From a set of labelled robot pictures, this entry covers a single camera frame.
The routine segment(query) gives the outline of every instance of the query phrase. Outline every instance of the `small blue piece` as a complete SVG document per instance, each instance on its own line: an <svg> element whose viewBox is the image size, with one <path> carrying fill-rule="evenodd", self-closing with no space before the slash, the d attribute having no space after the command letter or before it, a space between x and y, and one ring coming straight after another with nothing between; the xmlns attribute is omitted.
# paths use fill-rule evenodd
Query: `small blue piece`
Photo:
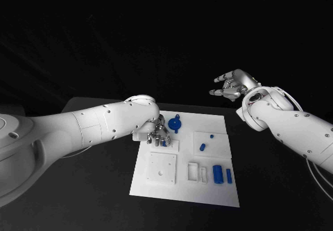
<svg viewBox="0 0 333 231"><path fill-rule="evenodd" d="M222 166L221 165L213 166L213 182L216 184L224 183L224 174L222 174Z"/></svg>
<svg viewBox="0 0 333 231"><path fill-rule="evenodd" d="M179 114L176 115L176 117L173 119L169 120L169 127L172 130L175 130L175 133L179 133L179 128L182 127L182 122L179 120Z"/></svg>
<svg viewBox="0 0 333 231"><path fill-rule="evenodd" d="M228 178L228 183L232 184L232 179L231 179L231 170L226 170L226 178Z"/></svg>
<svg viewBox="0 0 333 231"><path fill-rule="evenodd" d="M206 145L205 145L205 144L202 144L202 146L201 146L201 151L203 151L203 150L205 150L205 147L206 147Z"/></svg>

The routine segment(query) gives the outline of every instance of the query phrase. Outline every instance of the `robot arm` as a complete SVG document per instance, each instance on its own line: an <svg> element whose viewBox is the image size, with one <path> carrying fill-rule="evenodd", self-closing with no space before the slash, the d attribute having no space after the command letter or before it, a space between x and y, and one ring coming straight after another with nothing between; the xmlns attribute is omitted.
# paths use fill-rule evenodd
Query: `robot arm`
<svg viewBox="0 0 333 231"><path fill-rule="evenodd" d="M294 101L288 93L278 87L262 87L242 70L226 73L215 82L222 80L228 81L224 89L209 93L232 101L245 95L237 113L248 126L257 131L270 128L275 139L333 173L333 124L303 110L294 111L284 97L287 94Z"/></svg>
<svg viewBox="0 0 333 231"><path fill-rule="evenodd" d="M0 207L30 188L66 154L133 134L134 141L170 145L154 99L139 95L120 103L40 117L0 114Z"/></svg>

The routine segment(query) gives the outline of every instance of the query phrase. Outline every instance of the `white platform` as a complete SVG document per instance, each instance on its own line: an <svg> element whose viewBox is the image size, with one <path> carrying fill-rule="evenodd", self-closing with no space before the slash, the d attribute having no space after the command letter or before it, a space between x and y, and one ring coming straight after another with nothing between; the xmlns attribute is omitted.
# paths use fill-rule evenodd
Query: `white platform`
<svg viewBox="0 0 333 231"><path fill-rule="evenodd" d="M160 114L164 116L166 124L175 118L176 114L180 115L182 127L179 133L176 134L167 127L172 140L179 141L179 152L175 149L156 149L153 147L154 140L151 144L147 144L146 141L140 143L130 195L239 207L232 160L228 152L229 147L224 143L225 151L222 152L222 156L208 157L195 155L195 132L208 132L218 136L219 134L226 134L224 116L169 111L160 111ZM213 139L206 140L206 142L211 142L206 147L212 146ZM164 153L177 156L176 179L172 185L163 185L147 179L149 157L151 153ZM206 184L188 181L189 162L198 163L199 173L201 167L206 168ZM213 165L222 166L224 184L213 183ZM228 168L232 173L232 184L226 181Z"/></svg>

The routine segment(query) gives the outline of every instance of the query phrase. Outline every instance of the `table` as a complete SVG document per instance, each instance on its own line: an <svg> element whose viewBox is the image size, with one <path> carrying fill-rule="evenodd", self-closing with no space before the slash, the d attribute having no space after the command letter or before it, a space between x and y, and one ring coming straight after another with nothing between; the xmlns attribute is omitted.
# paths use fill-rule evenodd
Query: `table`
<svg viewBox="0 0 333 231"><path fill-rule="evenodd" d="M62 112L121 100L75 97ZM130 196L140 142L131 136L59 159L0 208L0 230L332 230L332 208L304 158L252 130L235 109L159 103L160 110L225 116L241 208Z"/></svg>

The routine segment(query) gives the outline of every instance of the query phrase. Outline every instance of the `black background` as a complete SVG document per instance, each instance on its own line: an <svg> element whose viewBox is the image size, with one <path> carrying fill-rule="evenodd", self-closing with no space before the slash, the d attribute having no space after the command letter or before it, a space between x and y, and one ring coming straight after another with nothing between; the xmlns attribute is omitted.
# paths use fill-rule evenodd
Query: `black background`
<svg viewBox="0 0 333 231"><path fill-rule="evenodd" d="M198 7L3 14L2 102L20 103L28 116L61 113L72 97L137 94L237 109L242 98L208 92L222 88L213 78L239 68L333 123L332 3Z"/></svg>

